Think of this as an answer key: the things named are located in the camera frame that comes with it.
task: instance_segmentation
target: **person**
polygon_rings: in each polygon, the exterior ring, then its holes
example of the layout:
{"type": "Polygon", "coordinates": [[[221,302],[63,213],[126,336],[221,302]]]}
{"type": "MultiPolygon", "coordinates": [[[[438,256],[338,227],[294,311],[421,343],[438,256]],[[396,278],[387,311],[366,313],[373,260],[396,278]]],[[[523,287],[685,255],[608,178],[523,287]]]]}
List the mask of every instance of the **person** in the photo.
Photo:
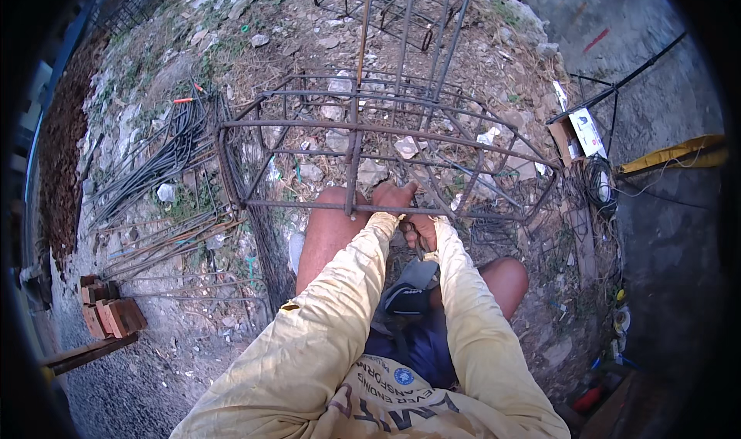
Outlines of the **person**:
{"type": "MultiPolygon", "coordinates": [[[[527,272],[510,258],[477,270],[447,218],[406,219],[436,249],[440,286],[428,298],[442,325],[412,328],[409,365],[372,334],[399,224],[393,208],[410,206],[415,191],[381,184],[372,203],[392,212],[358,211],[355,220],[338,209],[311,212],[296,296],[171,437],[570,437],[508,323],[527,272]]],[[[342,187],[317,198],[344,200],[342,187]]],[[[368,204],[360,193],[357,203],[368,204]]],[[[416,240],[414,231],[404,236],[416,240]]]]}

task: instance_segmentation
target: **dirt ground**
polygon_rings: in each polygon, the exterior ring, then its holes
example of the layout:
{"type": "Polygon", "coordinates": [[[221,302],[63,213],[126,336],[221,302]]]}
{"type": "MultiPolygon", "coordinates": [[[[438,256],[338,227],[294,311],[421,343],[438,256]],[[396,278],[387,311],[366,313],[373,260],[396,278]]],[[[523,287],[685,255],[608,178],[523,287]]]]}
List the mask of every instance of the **dirt ground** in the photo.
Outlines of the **dirt ground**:
{"type": "MultiPolygon", "coordinates": [[[[52,138],[46,142],[42,138],[42,148],[64,149],[56,152],[57,159],[52,159],[57,173],[50,177],[66,193],[58,195],[64,200],[63,205],[58,205],[58,212],[64,215],[50,212],[49,205],[43,202],[41,206],[42,217],[51,220],[50,229],[45,231],[56,259],[54,301],[49,314],[59,348],[68,350],[91,342],[79,312],[80,275],[97,273],[119,280],[125,296],[149,295],[136,298],[149,324],[138,343],[73,370],[63,379],[70,411],[84,435],[167,436],[211,381],[267,325],[260,306],[254,303],[175,301],[152,296],[197,288],[187,294],[223,298],[239,292],[242,296],[265,298],[264,285],[258,281],[235,288],[205,287],[261,276],[258,262],[253,259],[253,232],[247,223],[225,232],[215,242],[162,261],[136,277],[119,272],[134,263],[122,259],[121,251],[141,247],[146,244],[144,239],[162,226],[202,212],[208,200],[204,187],[213,190],[214,198],[224,201],[225,190],[213,159],[172,181],[176,201],[161,202],[154,186],[110,224],[96,221],[96,214],[109,198],[86,195],[76,229],[78,251],[70,254],[68,246],[74,240],[69,213],[76,208],[81,167],[92,157],[90,180],[100,190],[122,173],[140,166],[162,142],[153,140],[151,147],[139,154],[134,148],[177,112],[171,101],[189,96],[191,78],[225,96],[236,114],[257,93],[275,86],[287,73],[312,66],[351,67],[357,61],[357,21],[338,19],[314,7],[312,0],[249,0],[241,16],[228,18],[238,1],[210,0],[194,8],[194,0],[165,0],[152,20],[112,38],[105,49],[92,49],[86,44],[68,69],[76,71],[73,66],[83,63],[90,69],[69,73],[60,83],[61,86],[67,83],[65,80],[75,78],[74,83],[67,85],[75,91],[75,99],[69,100],[72,95],[65,94],[66,100],[57,103],[58,89],[52,104],[53,110],[67,118],[44,121],[52,138]],[[249,26],[246,33],[244,26],[249,26]],[[254,48],[250,38],[255,34],[268,35],[270,42],[254,48]],[[337,38],[338,46],[322,48],[320,41],[329,37],[337,38]],[[62,108],[66,114],[58,111],[62,108]],[[63,127],[61,123],[67,121],[73,125],[63,127]],[[61,138],[58,129],[67,129],[65,138],[61,138]],[[101,132],[105,137],[94,149],[101,132]],[[212,275],[173,277],[207,273],[212,275]],[[106,421],[93,414],[101,409],[106,421]]],[[[553,141],[543,125],[557,111],[550,97],[551,81],[560,81],[569,94],[575,91],[560,57],[541,60],[531,45],[533,27],[507,7],[501,0],[472,0],[451,62],[449,82],[460,87],[462,93],[485,101],[497,114],[521,119],[521,132],[549,160],[558,161],[553,141]]],[[[375,57],[370,66],[394,70],[398,41],[377,30],[371,34],[367,46],[375,57]]],[[[407,59],[405,73],[425,73],[428,53],[410,49],[407,59]]],[[[299,138],[306,137],[294,135],[292,143],[298,146],[299,138]]],[[[320,148],[327,145],[323,135],[314,143],[320,148]]],[[[495,143],[505,144],[503,137],[495,143]]],[[[302,164],[334,168],[325,170],[324,177],[314,182],[299,181],[295,170],[298,162],[276,158],[276,171],[281,175],[273,186],[276,193],[312,201],[324,187],[344,183],[344,165],[339,161],[302,157],[302,164]]],[[[389,178],[394,180],[394,171],[390,172],[389,178]]],[[[604,322],[613,295],[608,289],[609,278],[619,255],[609,225],[596,222],[595,235],[603,238],[596,245],[599,279],[590,286],[581,286],[579,270],[571,257],[576,254],[574,228],[564,220],[570,209],[582,207],[582,201],[571,189],[576,178],[567,173],[530,225],[495,229],[496,240],[482,241],[477,236],[487,226],[471,222],[458,225],[476,264],[511,256],[528,269],[530,290],[516,311],[512,326],[533,377],[555,404],[577,388],[605,346],[604,322]],[[560,305],[566,306],[566,313],[559,309],[560,305]]],[[[372,186],[364,184],[359,188],[366,194],[372,190],[372,186]]],[[[446,193],[455,195],[455,189],[451,186],[446,193]]],[[[485,205],[488,201],[478,202],[485,205]]],[[[279,237],[287,240],[293,232],[304,230],[307,218],[305,210],[276,210],[279,237]]],[[[398,251],[398,256],[411,257],[411,250],[398,251]]],[[[404,262],[400,260],[393,256],[389,259],[391,263],[404,262]]],[[[394,267],[389,270],[391,277],[394,267]]]]}

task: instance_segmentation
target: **yellow tarp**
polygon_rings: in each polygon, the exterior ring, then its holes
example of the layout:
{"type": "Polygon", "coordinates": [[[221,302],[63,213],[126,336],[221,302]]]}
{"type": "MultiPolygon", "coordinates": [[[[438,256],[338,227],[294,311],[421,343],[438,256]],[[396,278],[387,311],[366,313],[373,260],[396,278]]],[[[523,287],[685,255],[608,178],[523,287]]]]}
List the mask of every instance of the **yellow tarp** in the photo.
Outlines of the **yellow tarp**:
{"type": "MultiPolygon", "coordinates": [[[[647,167],[664,164],[672,158],[678,158],[687,155],[688,153],[695,153],[703,148],[712,147],[725,142],[725,135],[700,135],[699,137],[690,138],[689,140],[674,145],[673,147],[657,149],[655,152],[650,152],[647,155],[631,161],[630,163],[621,165],[618,170],[620,173],[635,172],[647,167]]],[[[695,160],[693,156],[689,160],[684,160],[681,164],[674,162],[669,164],[667,167],[687,167],[690,164],[691,167],[713,167],[725,163],[727,158],[727,148],[720,147],[714,151],[701,153],[697,157],[697,160],[695,160]]]]}

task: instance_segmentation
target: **red marking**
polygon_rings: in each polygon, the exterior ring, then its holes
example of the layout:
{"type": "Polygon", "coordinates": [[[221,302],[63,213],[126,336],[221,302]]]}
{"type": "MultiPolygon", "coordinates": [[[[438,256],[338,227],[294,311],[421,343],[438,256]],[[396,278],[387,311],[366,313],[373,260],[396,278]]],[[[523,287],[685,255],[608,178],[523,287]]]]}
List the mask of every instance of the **red marking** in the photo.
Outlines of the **red marking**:
{"type": "Polygon", "coordinates": [[[592,48],[597,42],[599,42],[602,39],[604,39],[605,36],[607,35],[607,33],[609,31],[610,31],[610,28],[607,27],[607,28],[605,28],[604,31],[600,32],[599,35],[597,37],[595,37],[594,40],[589,43],[589,45],[587,45],[587,48],[585,48],[584,49],[584,52],[582,52],[582,53],[587,53],[589,51],[589,49],[592,48]]]}

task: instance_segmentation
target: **leg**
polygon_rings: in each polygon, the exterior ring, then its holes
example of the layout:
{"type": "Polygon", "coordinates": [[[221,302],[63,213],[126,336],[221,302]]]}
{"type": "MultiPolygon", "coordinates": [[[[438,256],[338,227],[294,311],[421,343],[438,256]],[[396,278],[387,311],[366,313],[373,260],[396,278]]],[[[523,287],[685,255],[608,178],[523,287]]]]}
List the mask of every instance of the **leg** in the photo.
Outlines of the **leg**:
{"type": "MultiPolygon", "coordinates": [[[[502,309],[502,314],[510,320],[528,292],[528,271],[517,259],[499,258],[479,267],[479,273],[502,309]]],[[[433,290],[430,304],[433,308],[442,306],[440,287],[433,290]]]]}
{"type": "MultiPolygon", "coordinates": [[[[345,193],[346,189],[341,186],[333,186],[321,192],[316,202],[345,203],[345,193]]],[[[357,192],[357,203],[368,204],[360,192],[357,192]]],[[[351,221],[339,209],[311,210],[306,227],[306,241],[299,259],[296,295],[306,289],[340,249],[347,247],[371,217],[370,212],[357,212],[355,215],[356,220],[351,221]]]]}

